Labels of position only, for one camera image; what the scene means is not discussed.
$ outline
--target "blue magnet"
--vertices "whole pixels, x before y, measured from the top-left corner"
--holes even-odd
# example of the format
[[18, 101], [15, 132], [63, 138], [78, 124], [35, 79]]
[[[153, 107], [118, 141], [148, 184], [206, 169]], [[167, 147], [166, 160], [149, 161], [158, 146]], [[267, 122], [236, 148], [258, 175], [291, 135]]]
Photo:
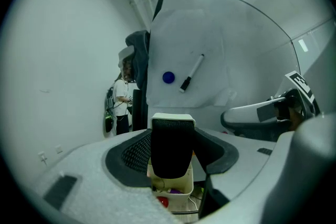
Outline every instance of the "blue magnet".
[[175, 80], [175, 75], [169, 71], [163, 74], [162, 79], [165, 83], [170, 84]]

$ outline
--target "backpack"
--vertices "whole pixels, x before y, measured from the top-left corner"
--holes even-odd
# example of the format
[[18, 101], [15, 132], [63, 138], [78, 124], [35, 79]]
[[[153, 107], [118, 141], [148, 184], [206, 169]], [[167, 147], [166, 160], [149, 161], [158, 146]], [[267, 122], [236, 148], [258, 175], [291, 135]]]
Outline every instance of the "backpack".
[[114, 125], [113, 121], [113, 86], [107, 90], [106, 98], [105, 98], [105, 131], [109, 133]]

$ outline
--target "ceiling light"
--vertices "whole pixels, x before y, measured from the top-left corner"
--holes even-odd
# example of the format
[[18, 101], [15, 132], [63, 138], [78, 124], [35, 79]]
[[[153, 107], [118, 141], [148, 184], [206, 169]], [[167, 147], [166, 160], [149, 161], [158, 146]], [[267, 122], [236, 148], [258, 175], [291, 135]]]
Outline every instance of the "ceiling light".
[[306, 43], [303, 41], [303, 39], [300, 39], [299, 40], [299, 44], [301, 45], [302, 49], [304, 52], [307, 52], [308, 51], [308, 48], [306, 46]]

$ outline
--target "black pad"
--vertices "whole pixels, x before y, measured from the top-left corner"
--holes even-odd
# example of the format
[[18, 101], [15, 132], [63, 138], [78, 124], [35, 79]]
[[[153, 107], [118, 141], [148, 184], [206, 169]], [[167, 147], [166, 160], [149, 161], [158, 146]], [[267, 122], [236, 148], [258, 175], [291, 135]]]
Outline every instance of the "black pad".
[[185, 175], [193, 154], [192, 121], [153, 120], [151, 161], [154, 173], [161, 178]]
[[276, 117], [273, 104], [267, 104], [257, 108], [257, 114], [260, 122]]
[[238, 160], [235, 146], [195, 128], [193, 150], [207, 175], [224, 173]]
[[108, 172], [129, 187], [150, 187], [147, 165], [151, 156], [151, 130], [111, 148], [105, 158]]
[[271, 155], [273, 150], [269, 150], [268, 148], [262, 147], [262, 148], [258, 149], [257, 152], [264, 153], [266, 155]]
[[44, 195], [43, 199], [55, 209], [60, 210], [76, 181], [77, 178], [73, 176], [59, 177]]

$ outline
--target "wall outlet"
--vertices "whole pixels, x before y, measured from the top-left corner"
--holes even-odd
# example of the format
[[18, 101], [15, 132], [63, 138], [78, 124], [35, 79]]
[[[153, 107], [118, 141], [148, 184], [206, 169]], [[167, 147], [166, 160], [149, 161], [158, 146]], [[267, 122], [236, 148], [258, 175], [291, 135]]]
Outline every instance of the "wall outlet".
[[43, 151], [37, 153], [37, 155], [39, 156], [41, 162], [44, 162], [47, 159], [46, 154]]
[[63, 152], [61, 145], [55, 146], [55, 150], [56, 150], [57, 154]]

